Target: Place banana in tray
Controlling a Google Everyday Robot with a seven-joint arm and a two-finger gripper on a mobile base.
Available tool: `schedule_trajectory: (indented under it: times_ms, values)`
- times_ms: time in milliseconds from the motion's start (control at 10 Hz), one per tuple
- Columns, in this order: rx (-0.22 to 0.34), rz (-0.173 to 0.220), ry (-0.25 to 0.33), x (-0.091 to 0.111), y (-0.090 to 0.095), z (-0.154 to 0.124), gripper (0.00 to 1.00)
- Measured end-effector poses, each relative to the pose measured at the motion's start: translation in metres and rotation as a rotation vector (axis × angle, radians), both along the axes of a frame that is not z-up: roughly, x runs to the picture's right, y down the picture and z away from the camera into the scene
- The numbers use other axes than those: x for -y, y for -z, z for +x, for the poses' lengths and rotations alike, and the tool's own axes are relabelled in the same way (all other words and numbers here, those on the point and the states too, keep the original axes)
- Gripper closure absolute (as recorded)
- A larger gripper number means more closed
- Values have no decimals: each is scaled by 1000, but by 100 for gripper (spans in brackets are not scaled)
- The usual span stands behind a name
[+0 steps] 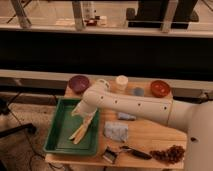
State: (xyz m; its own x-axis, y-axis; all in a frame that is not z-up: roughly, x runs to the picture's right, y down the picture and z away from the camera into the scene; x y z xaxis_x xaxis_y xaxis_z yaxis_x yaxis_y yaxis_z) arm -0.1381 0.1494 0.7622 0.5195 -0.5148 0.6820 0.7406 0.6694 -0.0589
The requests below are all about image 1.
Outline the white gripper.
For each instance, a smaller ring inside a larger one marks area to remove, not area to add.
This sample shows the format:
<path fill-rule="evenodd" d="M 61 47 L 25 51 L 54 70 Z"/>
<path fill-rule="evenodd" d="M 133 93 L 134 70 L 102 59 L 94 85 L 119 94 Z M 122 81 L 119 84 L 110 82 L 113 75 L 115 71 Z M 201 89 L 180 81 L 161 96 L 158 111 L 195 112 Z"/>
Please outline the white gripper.
<path fill-rule="evenodd" d="M 95 106 L 86 103 L 84 100 L 81 100 L 72 110 L 72 116 L 79 115 L 82 118 L 86 117 L 80 127 L 69 137 L 70 140 L 74 140 L 74 144 L 78 144 L 85 136 L 96 111 L 97 108 Z"/>

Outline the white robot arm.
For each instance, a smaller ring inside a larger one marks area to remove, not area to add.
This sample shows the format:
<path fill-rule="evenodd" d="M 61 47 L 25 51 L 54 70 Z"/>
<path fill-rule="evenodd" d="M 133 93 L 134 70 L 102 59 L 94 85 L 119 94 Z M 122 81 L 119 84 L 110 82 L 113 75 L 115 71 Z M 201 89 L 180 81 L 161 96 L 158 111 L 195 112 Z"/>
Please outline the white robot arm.
<path fill-rule="evenodd" d="M 173 99 L 139 97 L 109 91 L 99 79 L 72 111 L 86 117 L 98 108 L 142 117 L 187 134 L 184 171 L 213 171 L 213 101 L 193 104 Z"/>

